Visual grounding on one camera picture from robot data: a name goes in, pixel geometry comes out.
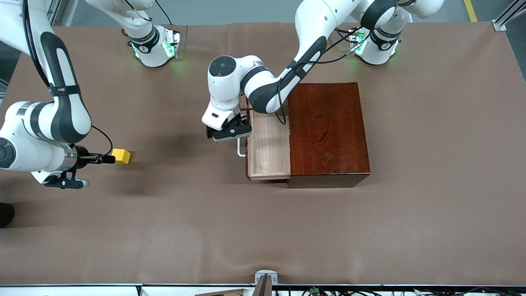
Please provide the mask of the grey metal bracket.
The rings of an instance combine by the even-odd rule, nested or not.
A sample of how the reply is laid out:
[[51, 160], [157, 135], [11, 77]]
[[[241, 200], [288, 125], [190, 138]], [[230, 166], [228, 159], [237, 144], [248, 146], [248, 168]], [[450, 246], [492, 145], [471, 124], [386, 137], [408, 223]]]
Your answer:
[[278, 272], [272, 270], [259, 270], [255, 273], [255, 284], [260, 280], [261, 277], [268, 275], [271, 279], [272, 285], [278, 285]]

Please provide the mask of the yellow cube block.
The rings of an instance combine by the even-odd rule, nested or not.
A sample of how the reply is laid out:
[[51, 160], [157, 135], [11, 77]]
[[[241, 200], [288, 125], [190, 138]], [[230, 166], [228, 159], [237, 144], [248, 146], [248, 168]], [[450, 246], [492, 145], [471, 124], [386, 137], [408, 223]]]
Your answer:
[[129, 164], [131, 153], [128, 150], [113, 148], [111, 155], [115, 158], [116, 164]]

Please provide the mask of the tan wooden board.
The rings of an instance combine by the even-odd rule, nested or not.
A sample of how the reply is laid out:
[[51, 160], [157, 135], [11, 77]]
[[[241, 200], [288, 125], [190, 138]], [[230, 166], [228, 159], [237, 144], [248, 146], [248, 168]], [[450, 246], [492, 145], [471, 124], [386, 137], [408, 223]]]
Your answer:
[[204, 294], [195, 294], [195, 296], [245, 296], [244, 292], [245, 292], [245, 289], [235, 289], [235, 290], [207, 292]]

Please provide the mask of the dark red wooden cabinet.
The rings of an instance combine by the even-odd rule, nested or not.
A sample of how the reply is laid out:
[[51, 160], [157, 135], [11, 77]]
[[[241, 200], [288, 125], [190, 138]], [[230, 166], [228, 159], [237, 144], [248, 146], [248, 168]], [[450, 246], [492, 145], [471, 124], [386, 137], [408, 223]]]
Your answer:
[[301, 83], [287, 102], [290, 189], [352, 188], [370, 176], [356, 82]]

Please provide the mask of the aluminium frame profile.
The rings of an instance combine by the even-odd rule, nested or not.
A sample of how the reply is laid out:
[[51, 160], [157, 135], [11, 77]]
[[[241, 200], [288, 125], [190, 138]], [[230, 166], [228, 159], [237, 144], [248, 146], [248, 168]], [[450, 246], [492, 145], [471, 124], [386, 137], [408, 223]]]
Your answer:
[[506, 24], [526, 13], [526, 0], [512, 0], [512, 2], [492, 20], [495, 31], [506, 31]]
[[44, 0], [51, 26], [71, 26], [79, 0]]

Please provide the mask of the black round object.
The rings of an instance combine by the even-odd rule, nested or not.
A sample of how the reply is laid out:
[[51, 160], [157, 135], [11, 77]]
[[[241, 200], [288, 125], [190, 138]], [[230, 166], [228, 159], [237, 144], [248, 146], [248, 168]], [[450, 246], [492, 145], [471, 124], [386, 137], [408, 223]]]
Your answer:
[[0, 228], [7, 227], [15, 216], [15, 209], [11, 204], [0, 202]]

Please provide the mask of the brown table cloth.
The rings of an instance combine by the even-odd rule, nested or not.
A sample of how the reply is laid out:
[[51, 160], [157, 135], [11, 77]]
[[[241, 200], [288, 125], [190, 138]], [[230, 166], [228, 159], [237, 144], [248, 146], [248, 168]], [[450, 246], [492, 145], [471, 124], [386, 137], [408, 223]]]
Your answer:
[[293, 24], [190, 26], [179, 59], [141, 65], [118, 28], [55, 28], [95, 125], [129, 165], [89, 165], [83, 190], [0, 171], [0, 284], [526, 285], [526, 84], [490, 23], [411, 23], [388, 64], [317, 65], [357, 82], [371, 175], [346, 189], [245, 177], [201, 117], [217, 56], [281, 72]]

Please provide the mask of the light wooden drawer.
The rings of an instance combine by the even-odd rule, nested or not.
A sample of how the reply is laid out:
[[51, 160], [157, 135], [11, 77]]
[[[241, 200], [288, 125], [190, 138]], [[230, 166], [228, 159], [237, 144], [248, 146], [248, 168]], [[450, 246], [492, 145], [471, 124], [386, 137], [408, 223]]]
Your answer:
[[247, 103], [252, 133], [246, 137], [245, 174], [253, 181], [283, 181], [291, 178], [291, 146], [288, 105], [277, 113], [257, 113]]

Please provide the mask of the white table edge rail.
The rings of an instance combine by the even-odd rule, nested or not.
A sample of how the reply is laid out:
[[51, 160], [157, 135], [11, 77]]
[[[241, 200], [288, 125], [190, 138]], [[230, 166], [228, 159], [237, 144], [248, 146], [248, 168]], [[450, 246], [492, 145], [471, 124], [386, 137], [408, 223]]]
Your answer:
[[[28, 284], [0, 285], [0, 296], [195, 296], [255, 284]], [[526, 285], [278, 284], [272, 296], [526, 296]]]

